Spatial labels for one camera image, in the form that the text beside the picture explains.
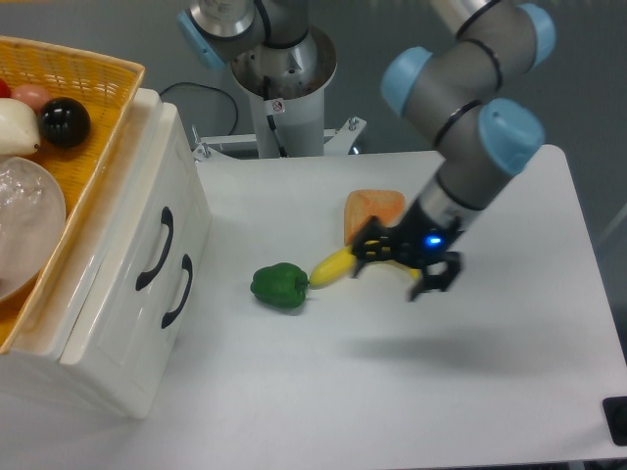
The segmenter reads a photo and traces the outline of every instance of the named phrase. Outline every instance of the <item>light blue joint cap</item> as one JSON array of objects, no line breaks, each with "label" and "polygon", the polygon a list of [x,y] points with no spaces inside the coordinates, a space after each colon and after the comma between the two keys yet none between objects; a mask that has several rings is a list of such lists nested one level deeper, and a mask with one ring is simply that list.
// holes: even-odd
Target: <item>light blue joint cap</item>
[{"label": "light blue joint cap", "polygon": [[536,31],[536,60],[533,63],[533,67],[536,67],[543,62],[555,48],[557,41],[555,25],[547,11],[537,5],[525,3],[519,5],[518,8],[529,16],[531,23],[533,23],[533,28]]},{"label": "light blue joint cap", "polygon": [[497,98],[479,112],[479,136],[494,163],[516,176],[544,144],[545,129],[530,111]]},{"label": "light blue joint cap", "polygon": [[413,47],[397,57],[383,74],[381,94],[399,117],[405,113],[413,85],[432,55],[426,49]]},{"label": "light blue joint cap", "polygon": [[187,16],[187,13],[180,12],[177,20],[185,39],[187,39],[187,43],[196,53],[200,61],[212,70],[222,69],[225,66],[224,61],[216,54],[216,51],[214,51],[212,46],[209,45],[207,40],[198,31],[196,25],[194,25]]}]

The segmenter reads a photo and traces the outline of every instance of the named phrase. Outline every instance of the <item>blue led light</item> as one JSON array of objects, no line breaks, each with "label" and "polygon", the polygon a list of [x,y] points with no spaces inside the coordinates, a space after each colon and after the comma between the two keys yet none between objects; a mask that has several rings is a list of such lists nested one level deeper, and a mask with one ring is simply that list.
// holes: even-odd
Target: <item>blue led light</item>
[{"label": "blue led light", "polygon": [[438,247],[442,245],[442,238],[437,235],[429,235],[425,239],[425,243],[427,244],[427,247],[430,248]]}]

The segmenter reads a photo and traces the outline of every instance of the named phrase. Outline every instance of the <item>bread slice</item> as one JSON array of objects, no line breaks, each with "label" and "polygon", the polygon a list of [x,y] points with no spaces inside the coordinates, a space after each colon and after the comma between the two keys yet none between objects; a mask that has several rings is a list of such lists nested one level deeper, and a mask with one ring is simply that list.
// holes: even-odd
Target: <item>bread slice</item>
[{"label": "bread slice", "polygon": [[387,189],[359,189],[349,194],[344,205],[344,244],[353,237],[373,215],[384,225],[394,222],[405,210],[405,196]]}]

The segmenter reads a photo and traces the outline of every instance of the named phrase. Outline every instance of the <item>gray floor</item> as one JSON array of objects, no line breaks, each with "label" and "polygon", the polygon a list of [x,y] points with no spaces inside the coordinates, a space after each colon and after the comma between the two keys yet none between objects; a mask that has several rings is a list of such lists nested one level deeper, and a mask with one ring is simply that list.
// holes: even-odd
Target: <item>gray floor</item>
[{"label": "gray floor", "polygon": [[[326,126],[349,116],[368,121],[362,140],[367,152],[425,150],[428,145],[399,121],[379,94],[381,75],[405,49],[421,45],[446,51],[453,38],[425,0],[315,0],[312,23],[335,42],[336,77],[326,92]],[[561,147],[595,245],[627,202],[627,1],[538,0],[553,16],[558,44],[553,56],[528,76],[504,87],[541,118],[548,140]],[[198,81],[233,94],[242,111],[235,133],[251,133],[243,94],[228,72],[204,69],[187,48],[175,22],[186,0],[74,0],[0,5],[0,34],[69,45],[139,62],[144,87],[161,90]],[[233,118],[216,93],[177,90],[169,100],[186,128],[203,136],[227,132]],[[599,251],[600,267],[620,337],[627,344],[627,228]]]}]

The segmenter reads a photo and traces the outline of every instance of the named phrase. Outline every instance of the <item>black drawer handle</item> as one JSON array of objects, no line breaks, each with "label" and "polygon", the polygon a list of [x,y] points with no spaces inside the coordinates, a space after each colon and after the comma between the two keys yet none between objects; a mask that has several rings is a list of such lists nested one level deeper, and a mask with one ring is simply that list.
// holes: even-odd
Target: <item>black drawer handle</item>
[{"label": "black drawer handle", "polygon": [[183,255],[183,263],[181,267],[185,269],[189,274],[189,277],[187,278],[187,285],[185,286],[185,292],[183,292],[183,298],[181,299],[178,307],[173,311],[167,312],[164,315],[164,318],[161,320],[162,329],[168,328],[170,325],[172,325],[174,320],[183,311],[183,308],[187,303],[187,298],[189,297],[189,291],[192,290],[192,279],[194,278],[194,270],[192,268],[192,260],[187,254]]},{"label": "black drawer handle", "polygon": [[141,291],[144,287],[153,282],[153,279],[157,277],[161,268],[164,267],[164,264],[166,264],[169,249],[172,246],[172,238],[174,237],[174,217],[172,216],[172,212],[168,206],[165,206],[161,211],[161,223],[168,228],[166,244],[164,245],[164,249],[161,251],[161,256],[159,257],[157,265],[150,271],[144,271],[137,276],[137,282],[135,283],[136,291]]}]

